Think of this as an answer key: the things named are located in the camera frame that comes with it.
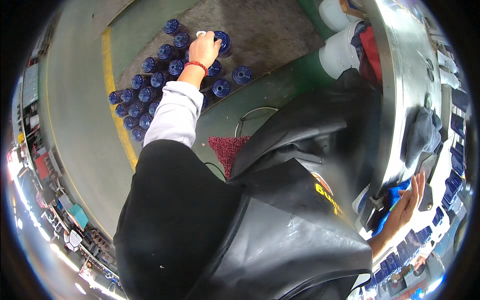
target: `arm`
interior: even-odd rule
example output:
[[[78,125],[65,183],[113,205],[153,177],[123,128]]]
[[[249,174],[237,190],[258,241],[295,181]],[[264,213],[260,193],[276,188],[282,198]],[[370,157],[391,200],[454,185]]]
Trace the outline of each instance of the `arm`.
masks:
[[[367,241],[372,248],[373,261],[377,260],[388,247],[393,246],[391,242],[397,241],[399,238],[404,238],[410,231],[410,226],[408,225],[413,219],[423,198],[425,171],[422,171],[422,173],[416,176],[412,176],[411,186],[411,191],[398,191],[401,198],[390,212],[384,228],[379,234]]]
[[[190,60],[210,67],[218,55],[221,39],[213,41],[212,31],[199,34],[190,45]],[[172,140],[192,147],[195,127],[204,96],[198,91],[205,76],[202,67],[188,65],[178,80],[167,82],[155,117],[145,135],[144,145],[155,140]]]

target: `gray cloth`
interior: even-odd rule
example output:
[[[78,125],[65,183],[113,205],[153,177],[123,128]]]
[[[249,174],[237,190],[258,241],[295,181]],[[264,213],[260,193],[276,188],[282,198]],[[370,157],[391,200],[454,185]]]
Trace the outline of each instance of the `gray cloth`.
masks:
[[[442,145],[442,137],[438,132],[442,121],[437,114],[422,107],[408,133],[405,165],[410,168],[422,152],[437,153]]]

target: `red beaded bracelet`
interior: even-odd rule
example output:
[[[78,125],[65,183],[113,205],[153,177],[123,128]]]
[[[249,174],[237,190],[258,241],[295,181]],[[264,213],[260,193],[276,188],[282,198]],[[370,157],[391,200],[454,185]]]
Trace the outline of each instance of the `red beaded bracelet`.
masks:
[[[207,67],[205,67],[204,65],[202,65],[201,63],[197,62],[197,61],[189,61],[185,64],[185,67],[188,66],[188,65],[195,65],[195,66],[199,66],[199,67],[202,67],[204,70],[205,70],[205,76],[207,76],[208,74],[208,69]]]

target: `yellow floor line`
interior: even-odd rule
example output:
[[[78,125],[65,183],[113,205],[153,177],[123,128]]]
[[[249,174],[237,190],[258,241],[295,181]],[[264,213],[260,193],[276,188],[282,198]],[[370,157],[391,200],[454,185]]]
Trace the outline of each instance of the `yellow floor line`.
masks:
[[[70,182],[72,183],[72,186],[73,188],[75,189],[75,191],[77,192],[78,196],[80,197],[80,200],[82,201],[83,203],[83,207],[89,212],[89,214],[92,216],[92,218],[96,221],[96,223],[98,224],[98,226],[100,226],[100,229],[102,229],[103,233],[105,233],[111,240],[113,240],[112,236],[105,230],[105,228],[103,228],[102,224],[97,220],[97,218],[95,217],[95,215],[92,213],[92,211],[90,210],[90,208],[88,208],[88,205],[85,203],[84,199],[82,198],[82,196],[80,195],[80,193],[78,192],[78,189],[77,187],[75,186],[75,183],[73,183],[73,180],[72,178],[70,177],[70,174],[68,173],[68,170],[67,170],[67,167],[65,165],[65,163],[63,162],[63,158],[61,157],[61,154],[60,154],[60,149],[57,145],[57,139],[55,138],[55,132],[53,131],[53,125],[52,125],[52,118],[50,117],[50,105],[48,103],[48,61],[50,59],[50,50],[48,50],[48,53],[47,53],[47,70],[46,70],[46,73],[45,73],[45,91],[46,91],[46,100],[47,100],[47,111],[48,111],[48,121],[50,122],[50,129],[52,130],[52,135],[53,135],[53,142],[55,143],[55,147],[57,148],[57,154],[59,155],[59,158],[60,158],[60,161],[61,161],[61,164],[63,165],[63,169],[65,170],[65,173],[67,174],[68,178],[70,179]]]
[[[107,96],[115,91],[115,81],[113,80],[113,70],[112,70],[112,55],[110,51],[110,28],[108,27],[102,33],[102,66],[103,66],[103,78],[105,80],[105,89],[107,90]],[[115,105],[110,106],[110,111],[112,113],[113,123],[117,128],[117,133],[120,138],[121,145],[123,150],[127,155],[128,161],[132,170],[135,172],[135,166],[137,165],[137,155],[133,150],[132,142],[128,135],[128,131],[123,128],[123,119],[115,115]]]

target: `green floor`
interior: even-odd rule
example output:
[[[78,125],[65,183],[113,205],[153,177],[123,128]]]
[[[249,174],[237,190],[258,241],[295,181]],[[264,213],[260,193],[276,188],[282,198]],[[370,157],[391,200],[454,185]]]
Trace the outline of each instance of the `green floor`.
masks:
[[[324,39],[333,34],[318,15],[320,1],[297,1]],[[136,0],[125,9],[111,24],[114,79],[166,20],[195,2],[176,0],[165,5],[163,1]],[[44,59],[40,63],[39,113],[50,145],[55,144],[55,134],[58,152],[70,175],[64,175],[64,178],[73,200],[84,207],[94,225],[101,225],[100,228],[113,237],[133,172],[107,103],[101,38],[95,36],[92,27],[96,5],[94,0],[65,3],[50,47],[48,87],[47,62]],[[202,161],[217,164],[218,160],[207,143],[209,136],[233,136],[239,118],[249,110],[260,106],[280,108],[307,90],[333,82],[323,71],[317,51],[278,68],[202,114],[193,149]],[[47,88],[50,118],[46,105]],[[253,134],[272,112],[259,111],[250,115],[243,134]],[[138,155],[139,144],[133,146]]]

